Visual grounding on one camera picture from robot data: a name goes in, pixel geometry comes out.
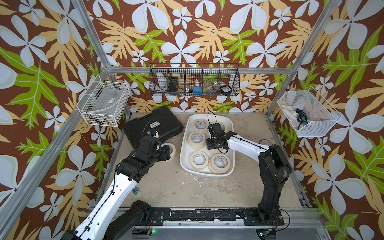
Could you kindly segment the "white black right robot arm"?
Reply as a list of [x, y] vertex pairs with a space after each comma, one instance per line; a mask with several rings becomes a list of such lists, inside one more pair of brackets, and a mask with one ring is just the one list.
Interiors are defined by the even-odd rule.
[[234, 132], [225, 132], [219, 123], [209, 124], [211, 135], [206, 139], [207, 148], [240, 152], [259, 163], [264, 184], [262, 200], [258, 205], [257, 219], [262, 225], [272, 224], [280, 213], [279, 201], [292, 167], [278, 145], [266, 146], [244, 139]]

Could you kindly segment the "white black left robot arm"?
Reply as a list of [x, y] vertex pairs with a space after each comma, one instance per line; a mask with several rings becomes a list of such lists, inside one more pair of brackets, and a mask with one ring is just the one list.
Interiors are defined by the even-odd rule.
[[133, 206], [114, 220], [118, 209], [138, 182], [157, 162], [171, 159], [169, 144], [162, 145], [154, 136], [144, 136], [138, 148], [131, 151], [115, 170], [112, 184], [88, 217], [74, 230], [66, 231], [63, 240], [118, 240], [136, 225], [150, 219], [151, 206], [135, 201]]

